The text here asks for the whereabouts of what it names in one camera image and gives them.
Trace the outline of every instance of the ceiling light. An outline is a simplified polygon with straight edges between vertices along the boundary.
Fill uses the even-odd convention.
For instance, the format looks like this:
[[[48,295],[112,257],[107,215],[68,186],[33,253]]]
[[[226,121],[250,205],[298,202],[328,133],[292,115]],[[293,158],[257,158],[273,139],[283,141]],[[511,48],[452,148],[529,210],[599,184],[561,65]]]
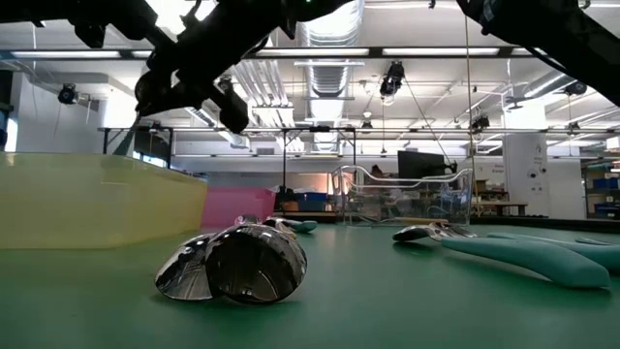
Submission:
[[[120,58],[120,53],[114,50],[39,50],[39,51],[12,51],[11,54],[19,59],[52,58],[52,59],[77,59],[77,58]]]
[[[423,2],[414,2],[414,1],[394,1],[392,4],[381,2],[379,4],[366,3],[364,5],[364,9],[369,10],[407,10],[407,9],[426,9],[428,10],[428,4]],[[456,4],[435,4],[435,9],[450,9],[450,10],[460,10],[460,7]]]
[[[469,48],[472,55],[496,55],[498,48]],[[384,55],[408,56],[408,55],[466,55],[467,48],[384,48]]]
[[[256,53],[263,56],[365,56],[368,48],[264,48]]]
[[[296,67],[363,67],[364,62],[351,61],[296,61]]]
[[[136,58],[148,58],[151,55],[152,50],[134,50],[132,51],[132,55]]]

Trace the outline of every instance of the translucent yellow bin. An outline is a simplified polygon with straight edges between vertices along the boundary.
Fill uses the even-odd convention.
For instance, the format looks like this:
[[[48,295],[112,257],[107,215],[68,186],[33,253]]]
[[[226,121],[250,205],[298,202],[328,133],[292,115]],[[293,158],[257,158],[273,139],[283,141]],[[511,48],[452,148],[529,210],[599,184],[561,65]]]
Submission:
[[[206,183],[135,159],[0,153],[0,248],[106,248],[197,230]]]

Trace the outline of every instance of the clear acrylic enclosure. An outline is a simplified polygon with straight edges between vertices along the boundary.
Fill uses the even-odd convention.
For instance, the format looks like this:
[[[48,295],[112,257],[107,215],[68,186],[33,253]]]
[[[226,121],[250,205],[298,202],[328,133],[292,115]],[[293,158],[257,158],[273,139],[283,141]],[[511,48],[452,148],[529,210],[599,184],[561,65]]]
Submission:
[[[378,178],[362,166],[332,173],[334,207],[345,224],[412,225],[444,220],[469,224],[471,169],[420,179]]]

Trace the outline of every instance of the white pillar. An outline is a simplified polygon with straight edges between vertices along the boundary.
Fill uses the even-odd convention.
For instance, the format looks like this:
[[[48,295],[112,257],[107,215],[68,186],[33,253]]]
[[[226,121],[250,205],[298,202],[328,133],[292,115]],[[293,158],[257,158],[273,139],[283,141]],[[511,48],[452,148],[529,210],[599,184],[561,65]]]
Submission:
[[[505,110],[506,128],[544,129],[544,105],[538,101],[521,104],[521,109]],[[511,134],[504,136],[506,190],[511,202],[527,203],[526,214],[548,216],[549,179],[547,174],[546,136]]]

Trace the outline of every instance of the security camera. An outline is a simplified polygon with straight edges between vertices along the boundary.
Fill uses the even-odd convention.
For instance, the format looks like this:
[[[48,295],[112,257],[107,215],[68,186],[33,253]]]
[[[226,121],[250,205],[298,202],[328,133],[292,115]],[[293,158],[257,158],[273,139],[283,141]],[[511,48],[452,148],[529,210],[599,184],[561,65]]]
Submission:
[[[74,83],[65,83],[58,93],[58,102],[64,105],[74,105],[78,102],[78,93]]]
[[[400,86],[402,86],[402,80],[405,78],[405,68],[402,62],[391,62],[387,74],[381,83],[379,92],[382,98],[393,97],[396,94]]]

